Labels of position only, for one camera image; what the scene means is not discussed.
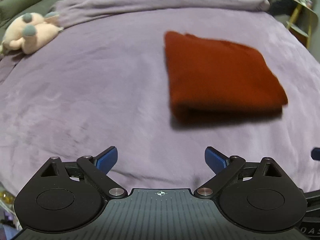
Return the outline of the dark red knit cardigan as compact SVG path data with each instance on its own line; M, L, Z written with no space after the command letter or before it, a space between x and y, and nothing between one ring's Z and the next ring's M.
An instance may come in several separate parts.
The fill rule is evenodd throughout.
M170 109L182 123L280 115L287 94L256 49L168 31Z

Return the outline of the black clothes pile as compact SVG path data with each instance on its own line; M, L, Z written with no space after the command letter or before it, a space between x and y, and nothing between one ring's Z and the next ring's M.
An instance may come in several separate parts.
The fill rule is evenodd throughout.
M291 15L296 8L293 0L277 0L270 5L268 13L271 16Z

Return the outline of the purple fleece bed sheet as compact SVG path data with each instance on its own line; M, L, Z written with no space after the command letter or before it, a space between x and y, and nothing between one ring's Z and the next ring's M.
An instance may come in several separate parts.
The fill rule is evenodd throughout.
M182 127L171 118L163 35L173 30L259 50L287 93L279 119ZM17 194L50 158L116 146L109 176L131 190L196 189L213 146L247 161L272 157L305 191L319 189L319 63L272 16L166 9L75 25L30 56L1 61L1 182Z

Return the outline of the wooden side table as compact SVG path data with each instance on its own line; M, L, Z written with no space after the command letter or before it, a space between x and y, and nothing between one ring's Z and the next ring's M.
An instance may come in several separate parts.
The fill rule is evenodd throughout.
M312 9L311 1L291 0L295 9L286 21L287 30L307 49L310 49L314 29L318 25L318 15Z

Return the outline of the pink plush toy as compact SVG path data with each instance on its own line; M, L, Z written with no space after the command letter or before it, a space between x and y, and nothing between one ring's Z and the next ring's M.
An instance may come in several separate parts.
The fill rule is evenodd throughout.
M22 50L28 55L36 52L63 31L58 21L59 14L55 11L45 16L32 12L16 18L4 33L1 53Z

